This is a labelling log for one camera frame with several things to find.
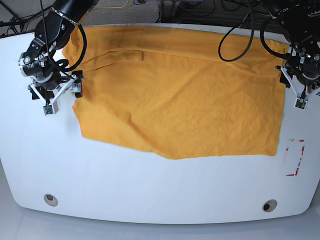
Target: screw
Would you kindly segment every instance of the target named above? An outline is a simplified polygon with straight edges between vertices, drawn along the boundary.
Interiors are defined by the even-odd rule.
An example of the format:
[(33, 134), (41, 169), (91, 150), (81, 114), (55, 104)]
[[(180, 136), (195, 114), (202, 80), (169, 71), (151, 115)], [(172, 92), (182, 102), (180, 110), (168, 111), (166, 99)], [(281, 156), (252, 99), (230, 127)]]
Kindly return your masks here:
[(315, 54), (313, 58), (316, 62), (320, 62), (320, 55), (319, 54)]
[(31, 59), (30, 59), (29, 56), (26, 56), (26, 57), (24, 58), (24, 60), (23, 60), (24, 64), (28, 64), (28, 63), (30, 63), (30, 61), (31, 61)]

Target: wire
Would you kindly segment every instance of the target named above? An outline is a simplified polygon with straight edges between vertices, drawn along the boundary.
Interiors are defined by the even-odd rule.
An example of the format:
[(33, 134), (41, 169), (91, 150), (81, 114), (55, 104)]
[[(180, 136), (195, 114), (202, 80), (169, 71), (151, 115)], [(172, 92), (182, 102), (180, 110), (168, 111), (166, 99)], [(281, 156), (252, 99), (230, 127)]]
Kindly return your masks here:
[(179, 6), (179, 9), (182, 10), (183, 12), (185, 12), (186, 14), (191, 15), (191, 16), (195, 16), (195, 17), (208, 17), (208, 16), (210, 16), (211, 14), (213, 14), (214, 11), (216, 10), (216, 2), (215, 2), (215, 0), (212, 0), (212, 1), (213, 1), (213, 4), (214, 4), (214, 5), (213, 5), (213, 9), (212, 9), (212, 11), (211, 11), (210, 13), (208, 13), (208, 14), (206, 14), (206, 15), (198, 15), (198, 14), (191, 13), (191, 12), (183, 9), (183, 8), (180, 7), (180, 6)]
[(249, 21), (250, 21), (249, 17), (250, 17), (250, 12), (248, 12), (248, 13), (244, 16), (244, 18), (243, 18), (242, 22), (240, 23), (240, 25), (238, 26), (238, 28), (242, 28), (242, 26), (245, 24), (245, 22), (246, 22), (247, 20), (248, 20), (248, 22), (249, 22)]
[[(51, 6), (48, 6), (44, 9), (44, 11), (47, 11), (51, 9)], [(9, 21), (9, 22), (0, 22), (0, 27), (6, 27), (6, 26), (15, 26), (15, 25), (23, 25), (27, 22), (29, 22), (30, 20), (35, 19), (37, 16), (41, 15), (41, 11), (32, 14), (32, 15), (28, 15), (28, 16), (24, 16), (21, 17), (20, 19), (24, 19), (24, 20), (17, 20), (17, 21)]]
[(60, 72), (64, 73), (66, 76), (68, 76), (68, 77), (73, 79), (73, 77), (70, 76), (69, 74), (67, 74), (59, 65), (57, 65), (57, 63), (50, 56), (49, 46), (48, 46), (47, 26), (46, 26), (45, 12), (44, 12), (44, 7), (43, 7), (43, 4), (42, 4), (42, 0), (40, 0), (40, 6), (41, 6), (41, 13), (42, 13), (43, 28), (44, 28), (45, 45), (46, 45), (46, 50), (47, 50), (47, 53), (48, 53), (49, 61), (51, 62), (52, 65), (55, 66), (56, 69), (58, 69)]
[(190, 3), (187, 2), (187, 1), (183, 1), (183, 3), (184, 3), (185, 5), (187, 5), (188, 7), (194, 8), (194, 7), (196, 7), (196, 6), (199, 6), (199, 5), (202, 3), (202, 1), (197, 1), (195, 5), (190, 4)]
[(266, 19), (264, 21), (264, 23), (261, 26), (261, 30), (260, 30), (260, 41), (262, 43), (262, 46), (264, 47), (265, 50), (267, 50), (270, 54), (272, 54), (273, 56), (276, 56), (277, 58), (280, 59), (285, 59), (288, 60), (288, 55), (287, 54), (282, 54), (282, 53), (278, 53), (276, 51), (273, 51), (266, 43), (265, 41), (265, 30), (267, 28), (267, 26), (269, 25), (269, 23), (272, 22), (272, 20), (268, 20)]
[(9, 30), (10, 30), (10, 26), (8, 26), (5, 35), (8, 35)]
[[(241, 2), (237, 2), (237, 1), (235, 1), (235, 0), (221, 0), (221, 6), (222, 6), (222, 8), (223, 8), (224, 10), (226, 10), (226, 11), (229, 11), (229, 12), (233, 12), (233, 11), (235, 11), (235, 10), (238, 10), (239, 8), (235, 8), (234, 10), (233, 10), (233, 9), (228, 9), (228, 8), (226, 8), (225, 5), (223, 4), (223, 1), (229, 2), (229, 3), (233, 3), (233, 4), (237, 4), (237, 5), (239, 6), (239, 8), (240, 8), (240, 7), (245, 7), (245, 8), (248, 8), (248, 7), (249, 7), (248, 4), (243, 3), (242, 0), (241, 0)], [(252, 5), (252, 7), (255, 8), (256, 6), (259, 5), (259, 2), (258, 2), (257, 0), (254, 0), (254, 1), (251, 1), (251, 4), (254, 4), (254, 5)], [(264, 15), (268, 15), (268, 12), (261, 12), (261, 11), (255, 11), (255, 12), (256, 12), (256, 13), (260, 13), (260, 14), (264, 14)]]
[(243, 51), (243, 53), (241, 53), (239, 56), (233, 58), (233, 59), (225, 59), (222, 57), (221, 55), (221, 46), (222, 46), (222, 43), (224, 42), (224, 40), (226, 39), (226, 37), (235, 29), (237, 28), (238, 26), (240, 26), (241, 24), (243, 24), (243, 22), (241, 22), (240, 24), (238, 24), (237, 26), (234, 26), (233, 28), (231, 28), (227, 33), (226, 35), (224, 35), (224, 37), (222, 38), (220, 44), (219, 44), (219, 47), (218, 47), (218, 54), (219, 54), (219, 57), (222, 61), (224, 62), (234, 62), (234, 61), (237, 61), (239, 60), (240, 58), (242, 58), (249, 50), (251, 44), (252, 44), (252, 41), (254, 40), (254, 34), (255, 34), (255, 16), (254, 16), (254, 9), (251, 5), (251, 2), (250, 0), (247, 0), (247, 3), (248, 3), (248, 6), (249, 6), (249, 9), (250, 9), (250, 15), (251, 15), (251, 18), (252, 18), (252, 22), (251, 22), (251, 35), (250, 35), (250, 39), (249, 39), (249, 42), (248, 42), (248, 45), (246, 46), (245, 50)]
[(37, 19), (37, 18), (39, 18), (39, 17), (41, 17), (41, 15), (39, 15), (39, 16), (35, 17), (34, 19), (31, 19), (30, 21), (28, 21), (28, 23), (27, 23), (27, 25), (26, 25), (26, 27), (25, 27), (25, 30), (24, 30), (25, 33), (26, 33), (27, 30), (28, 30), (29, 23), (30, 23), (32, 20), (35, 20), (35, 19)]
[(224, 0), (221, 0), (221, 7), (226, 10), (226, 11), (229, 11), (229, 12), (233, 12), (233, 11), (236, 11), (238, 10), (239, 8), (241, 8), (243, 5), (242, 5), (242, 0), (241, 0), (241, 4), (238, 4), (238, 7), (234, 8), (234, 9), (228, 9), (225, 7), (224, 5)]
[(15, 34), (17, 34), (17, 33), (18, 33), (18, 31), (17, 31), (17, 29), (16, 29), (16, 27), (15, 27), (15, 26), (11, 26), (11, 27), (10, 27), (10, 29), (11, 29)]
[(160, 11), (158, 11), (158, 13), (159, 13), (159, 17), (157, 18), (157, 20), (155, 20), (155, 23), (157, 24), (157, 23), (159, 23), (159, 22), (161, 22), (161, 15), (160, 15)]
[[(55, 65), (58, 65), (60, 68), (65, 69), (69, 64), (69, 61), (67, 59), (60, 59), (55, 62)], [(51, 72), (53, 72), (56, 69), (55, 65), (50, 65), (44, 72), (44, 76), (48, 76)]]
[(82, 40), (83, 40), (82, 51), (81, 51), (79, 59), (75, 62), (75, 64), (69, 68), (64, 69), (64, 71), (66, 71), (66, 72), (71, 72), (71, 71), (75, 70), (80, 65), (82, 60), (84, 59), (86, 51), (87, 51), (87, 44), (88, 43), (87, 43), (87, 37), (86, 37), (85, 30), (81, 24), (78, 25), (78, 28), (80, 30), (80, 33), (82, 35)]
[(95, 9), (123, 9), (129, 4), (129, 2), (130, 0), (127, 0), (126, 4), (123, 6), (97, 6)]

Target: yellow towel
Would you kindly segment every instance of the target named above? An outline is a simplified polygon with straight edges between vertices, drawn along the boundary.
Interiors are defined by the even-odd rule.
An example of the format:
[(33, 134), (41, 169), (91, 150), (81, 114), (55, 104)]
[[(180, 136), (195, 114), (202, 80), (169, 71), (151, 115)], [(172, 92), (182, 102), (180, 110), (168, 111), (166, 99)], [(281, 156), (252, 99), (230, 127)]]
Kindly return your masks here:
[[(222, 62), (223, 34), (148, 26), (86, 27), (83, 97), (73, 111), (82, 136), (169, 159), (276, 153), (284, 85), (255, 38), (245, 57)], [(226, 59), (247, 36), (230, 35)], [(284, 43), (267, 40), (283, 53)], [(70, 64), (82, 50), (74, 31), (63, 49)]]

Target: metal grommet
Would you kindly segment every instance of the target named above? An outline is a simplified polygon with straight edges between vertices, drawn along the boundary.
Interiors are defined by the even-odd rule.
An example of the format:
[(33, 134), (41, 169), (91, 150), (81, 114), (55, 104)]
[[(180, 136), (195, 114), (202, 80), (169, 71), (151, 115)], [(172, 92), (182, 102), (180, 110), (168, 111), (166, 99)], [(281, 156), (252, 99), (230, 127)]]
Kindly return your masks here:
[(44, 195), (44, 201), (50, 205), (51, 207), (55, 207), (58, 205), (58, 200), (56, 199), (55, 196), (53, 196), (52, 194), (45, 194)]
[(276, 200), (269, 200), (262, 205), (262, 210), (266, 213), (270, 213), (277, 207), (278, 203)]
[(29, 64), (31, 61), (31, 58), (29, 56), (26, 56), (24, 59), (23, 59), (23, 62), (24, 64)]

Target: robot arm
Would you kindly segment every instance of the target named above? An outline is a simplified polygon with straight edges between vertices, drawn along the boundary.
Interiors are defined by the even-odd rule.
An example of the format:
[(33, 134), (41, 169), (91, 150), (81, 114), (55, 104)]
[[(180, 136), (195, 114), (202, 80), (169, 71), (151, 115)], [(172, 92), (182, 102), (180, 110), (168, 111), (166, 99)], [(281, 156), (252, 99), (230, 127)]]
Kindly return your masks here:
[[(81, 63), (86, 52), (86, 35), (78, 23), (98, 1), (56, 0), (48, 15), (37, 24), (29, 48), (20, 56), (21, 73), (32, 78), (32, 83), (28, 86), (32, 99), (42, 100), (45, 115), (55, 114), (58, 111), (57, 99), (67, 89), (70, 89), (76, 97), (82, 96), (82, 71), (72, 72), (71, 75), (68, 73)], [(55, 62), (53, 56), (56, 50), (62, 49), (68, 43), (76, 27), (83, 37), (83, 49), (79, 60), (73, 66), (67, 67), (68, 60), (61, 59)]]
[[(99, 0), (56, 0), (48, 15), (35, 28), (34, 39), (26, 52), (19, 59), (19, 66), (24, 76), (32, 78), (28, 86), (32, 99), (41, 99), (44, 113), (55, 114), (58, 111), (57, 99), (67, 89), (82, 96), (82, 71), (72, 72), (82, 61), (87, 47), (85, 32), (78, 23)], [(277, 66), (282, 71), (288, 84), (297, 96), (295, 107), (305, 109), (308, 99), (320, 93), (320, 21), (316, 17), (309, 17), (306, 10), (309, 1), (299, 0), (260, 0), (273, 16), (267, 20), (260, 31), (260, 39), (264, 48), (276, 57), (285, 60), (283, 66)], [(274, 21), (285, 32), (286, 39), (291, 43), (294, 51), (280, 54), (271, 50), (264, 39), (267, 25)], [(56, 50), (63, 48), (69, 41), (70, 35), (78, 26), (83, 37), (83, 50), (79, 60), (71, 67), (68, 61), (53, 60)], [(299, 92), (295, 86), (293, 76), (304, 85)]]
[[(296, 94), (296, 108), (305, 109), (310, 97), (320, 93), (320, 25), (319, 18), (308, 15), (308, 2), (299, 0), (260, 0), (273, 16), (274, 22), (283, 29), (284, 36), (291, 43), (294, 51), (279, 54), (272, 51), (264, 40), (264, 32), (271, 22), (266, 21), (260, 31), (260, 39), (264, 48), (276, 57), (285, 60), (283, 66), (277, 66), (282, 71), (282, 77), (288, 81)], [(293, 77), (304, 85), (299, 91)]]

